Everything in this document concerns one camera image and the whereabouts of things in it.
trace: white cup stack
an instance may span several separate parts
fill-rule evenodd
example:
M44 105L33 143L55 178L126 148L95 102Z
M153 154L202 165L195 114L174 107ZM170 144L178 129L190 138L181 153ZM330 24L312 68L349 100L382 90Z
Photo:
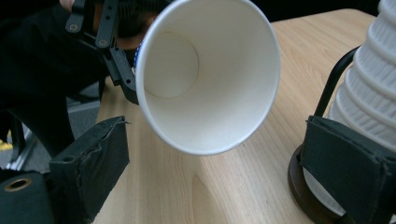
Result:
M378 9L326 117L396 152L396 1L381 0ZM306 170L304 177L321 203L338 216L345 213Z

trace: wood grain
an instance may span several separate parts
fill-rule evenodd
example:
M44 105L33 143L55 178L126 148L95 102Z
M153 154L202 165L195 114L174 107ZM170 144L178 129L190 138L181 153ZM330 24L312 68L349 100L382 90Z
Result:
M247 141L215 156L166 145L108 80L98 121L123 115L130 122L131 163L94 223L310 223L290 194L290 157L332 67L363 43L373 20L343 9L273 23L282 58L275 103Z

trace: paper cup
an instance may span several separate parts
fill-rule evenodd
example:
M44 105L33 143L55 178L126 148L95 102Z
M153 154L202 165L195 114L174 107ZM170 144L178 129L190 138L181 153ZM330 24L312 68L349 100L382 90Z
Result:
M280 55L270 22L248 0L178 0L148 29L136 65L139 104L170 146L224 152L261 125Z

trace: black fabric cover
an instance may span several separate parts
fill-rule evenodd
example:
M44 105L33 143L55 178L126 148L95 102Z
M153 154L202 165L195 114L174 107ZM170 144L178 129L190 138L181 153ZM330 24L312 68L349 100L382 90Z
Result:
M396 211L396 153L333 120L309 117L301 165L356 223Z
M42 174L20 174L0 184L0 223L55 223Z
M68 223L92 222L129 163L125 123L116 117L96 124L50 161L53 183L68 202Z

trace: white paper cup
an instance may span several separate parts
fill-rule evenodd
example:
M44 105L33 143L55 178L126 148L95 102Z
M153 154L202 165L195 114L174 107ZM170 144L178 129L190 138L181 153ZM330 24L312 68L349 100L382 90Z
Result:
M335 103L332 103L330 105L329 113L327 114L326 119L332 119L337 122L340 122L342 124L347 125L343 117L340 115L339 109L337 108L337 105Z
M367 41L382 57L396 64L396 21L381 13L367 31Z
M211 155L238 146L275 99L280 55L248 0L178 0L152 23L136 65L139 104L170 146Z
M387 20L396 25L396 2L394 0L381 0L378 9Z
M365 42L355 53L354 66L364 82L375 91L396 99L396 64L378 54L370 42Z
M341 207L332 195L330 195L330 193L305 168L303 168L303 174L306 185L318 201L329 208L329 210L334 212L337 216L341 217L346 212L344 208Z
M364 105L366 110L374 110L376 117L385 123L394 123L396 128L396 98L390 98L372 88L371 83L361 79L361 74L352 66L346 73L346 87Z
M373 109L357 104L355 96L341 85L334 103L346 121L346 126L365 135L378 144L396 152L396 127L394 122L386 122Z

